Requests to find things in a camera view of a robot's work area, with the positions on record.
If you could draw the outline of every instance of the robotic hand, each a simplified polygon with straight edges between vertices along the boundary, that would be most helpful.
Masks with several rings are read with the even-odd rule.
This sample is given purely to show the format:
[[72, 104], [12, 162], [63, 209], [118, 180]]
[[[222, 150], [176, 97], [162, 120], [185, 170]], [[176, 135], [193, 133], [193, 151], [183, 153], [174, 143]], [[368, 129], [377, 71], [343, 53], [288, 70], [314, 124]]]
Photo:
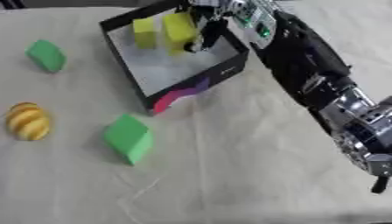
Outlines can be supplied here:
[[392, 176], [392, 97], [376, 104], [351, 80], [350, 66], [306, 23], [272, 0], [185, 0], [200, 35], [185, 46], [212, 47], [232, 17], [274, 78], [333, 138], [354, 165], [378, 177], [382, 193]]

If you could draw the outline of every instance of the green foam block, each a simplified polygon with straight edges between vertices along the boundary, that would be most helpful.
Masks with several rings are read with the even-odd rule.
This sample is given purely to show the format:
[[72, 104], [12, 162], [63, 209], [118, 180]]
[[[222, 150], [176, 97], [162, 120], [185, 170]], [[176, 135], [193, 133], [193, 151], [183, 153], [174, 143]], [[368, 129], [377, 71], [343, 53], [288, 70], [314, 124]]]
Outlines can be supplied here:
[[26, 51], [37, 65], [46, 71], [56, 73], [66, 64], [66, 55], [54, 44], [40, 39], [32, 44]]
[[130, 115], [122, 115], [104, 133], [105, 141], [134, 165], [152, 148], [147, 126]]

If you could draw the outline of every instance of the white tablecloth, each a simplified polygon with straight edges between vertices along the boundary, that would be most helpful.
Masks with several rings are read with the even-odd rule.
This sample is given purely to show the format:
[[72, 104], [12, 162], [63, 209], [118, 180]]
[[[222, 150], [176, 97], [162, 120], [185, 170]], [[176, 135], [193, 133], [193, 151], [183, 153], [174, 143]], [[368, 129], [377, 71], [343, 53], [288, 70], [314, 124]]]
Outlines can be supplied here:
[[[390, 1], [286, 4], [353, 64], [353, 78], [373, 99], [392, 94]], [[392, 221], [392, 189], [370, 193], [375, 178], [340, 154], [253, 53], [242, 75], [156, 117], [141, 114], [98, 26], [128, 10], [0, 12], [0, 109], [36, 102], [54, 119], [40, 142], [1, 133], [1, 223]], [[37, 39], [64, 49], [63, 71], [43, 73], [25, 57]], [[123, 113], [155, 135], [135, 167], [102, 141]]]

